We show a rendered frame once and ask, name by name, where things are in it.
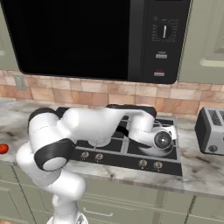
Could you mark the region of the black gas hob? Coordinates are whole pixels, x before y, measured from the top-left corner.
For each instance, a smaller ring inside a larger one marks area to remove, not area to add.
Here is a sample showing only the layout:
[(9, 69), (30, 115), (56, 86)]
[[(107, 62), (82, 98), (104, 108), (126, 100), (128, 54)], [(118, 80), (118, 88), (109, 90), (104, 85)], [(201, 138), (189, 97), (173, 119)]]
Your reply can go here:
[[(99, 165), (112, 165), (117, 167), (129, 168), (134, 170), (143, 170), (146, 172), (158, 172), (163, 174), (170, 174), (182, 176), (182, 167), (179, 155), (179, 143), (175, 138), (172, 141), (173, 150), (165, 157), (153, 157), (142, 153), (137, 145), (127, 138), (128, 130), (130, 129), (131, 118), (126, 115), (119, 123), (118, 130), (110, 138), (107, 145), (102, 147), (91, 145), (88, 141), (78, 141), (72, 159), (76, 161), (88, 162)], [(88, 158), (82, 158), (82, 152), (89, 152)], [(95, 156), (101, 153), (103, 159), (100, 161), (95, 160)], [(141, 167), (138, 162), (141, 159), (147, 161), (145, 167)], [(155, 162), (161, 162), (163, 167), (156, 169)]]

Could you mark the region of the sage green drawer front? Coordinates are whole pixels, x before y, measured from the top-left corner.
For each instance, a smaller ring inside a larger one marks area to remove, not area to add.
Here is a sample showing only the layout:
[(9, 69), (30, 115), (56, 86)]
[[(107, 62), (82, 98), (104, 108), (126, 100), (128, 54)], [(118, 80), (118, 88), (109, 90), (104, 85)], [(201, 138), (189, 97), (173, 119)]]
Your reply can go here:
[[(79, 200), (79, 209), (90, 221), (104, 222), (105, 224), (152, 224), (153, 212), (138, 210), (134, 207), (119, 206), (107, 202), (93, 202), (91, 200)], [(102, 217), (83, 211), (83, 207), (92, 211), (113, 213), (112, 217)]]

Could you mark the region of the grey wall socket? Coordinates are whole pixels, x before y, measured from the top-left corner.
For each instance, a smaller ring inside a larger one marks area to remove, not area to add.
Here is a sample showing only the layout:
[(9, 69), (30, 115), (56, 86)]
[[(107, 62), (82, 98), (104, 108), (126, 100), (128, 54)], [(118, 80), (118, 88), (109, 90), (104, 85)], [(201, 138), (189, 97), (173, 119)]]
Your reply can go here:
[(14, 81), (18, 90), (26, 90), (25, 79), (22, 75), (14, 74)]

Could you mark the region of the sage green wall cupboard door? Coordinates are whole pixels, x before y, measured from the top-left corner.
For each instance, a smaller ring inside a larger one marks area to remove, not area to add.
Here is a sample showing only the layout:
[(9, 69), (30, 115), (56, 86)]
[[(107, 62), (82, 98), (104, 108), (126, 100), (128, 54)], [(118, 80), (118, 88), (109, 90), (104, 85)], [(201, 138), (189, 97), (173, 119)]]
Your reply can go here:
[(12, 48), (10, 35), (0, 5), (0, 70), (18, 71), (18, 63)]
[(178, 81), (224, 84), (224, 0), (192, 0)]

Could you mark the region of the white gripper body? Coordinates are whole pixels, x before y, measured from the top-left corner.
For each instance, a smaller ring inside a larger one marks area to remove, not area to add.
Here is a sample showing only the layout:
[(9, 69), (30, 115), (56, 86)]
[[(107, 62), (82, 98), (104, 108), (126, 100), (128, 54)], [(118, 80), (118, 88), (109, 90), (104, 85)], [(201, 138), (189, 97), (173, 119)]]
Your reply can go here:
[(139, 150), (144, 153), (145, 155), (148, 156), (153, 156), (153, 157), (165, 157), (169, 155), (172, 150), (173, 150), (173, 145), (170, 145), (166, 149), (157, 149), (155, 147), (150, 147), (150, 148), (142, 148), (140, 147)]

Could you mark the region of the sage green base cupboard door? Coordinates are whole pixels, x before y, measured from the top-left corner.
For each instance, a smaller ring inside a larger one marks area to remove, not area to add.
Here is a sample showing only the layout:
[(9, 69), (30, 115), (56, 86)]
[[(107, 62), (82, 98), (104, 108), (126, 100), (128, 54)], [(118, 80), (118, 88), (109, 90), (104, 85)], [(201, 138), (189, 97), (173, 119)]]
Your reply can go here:
[(185, 224), (224, 224), (224, 199), (194, 196)]
[(0, 169), (0, 218), (15, 224), (36, 224), (17, 178), (5, 169)]

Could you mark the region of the black microwave oven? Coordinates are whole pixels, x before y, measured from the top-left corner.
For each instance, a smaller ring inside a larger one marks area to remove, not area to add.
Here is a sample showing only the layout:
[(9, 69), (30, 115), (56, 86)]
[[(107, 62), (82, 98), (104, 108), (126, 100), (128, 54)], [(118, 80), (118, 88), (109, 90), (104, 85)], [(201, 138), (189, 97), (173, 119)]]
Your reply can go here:
[[(176, 81), (191, 0), (144, 0), (143, 83)], [(128, 79), (130, 0), (0, 0), (19, 70)]]

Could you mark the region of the grey toaster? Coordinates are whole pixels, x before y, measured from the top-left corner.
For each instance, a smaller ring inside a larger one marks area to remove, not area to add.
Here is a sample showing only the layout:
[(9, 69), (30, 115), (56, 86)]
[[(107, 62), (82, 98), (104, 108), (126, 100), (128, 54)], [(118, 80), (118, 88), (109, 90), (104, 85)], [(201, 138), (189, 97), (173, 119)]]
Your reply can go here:
[(202, 153), (224, 156), (224, 108), (203, 107), (194, 130)]

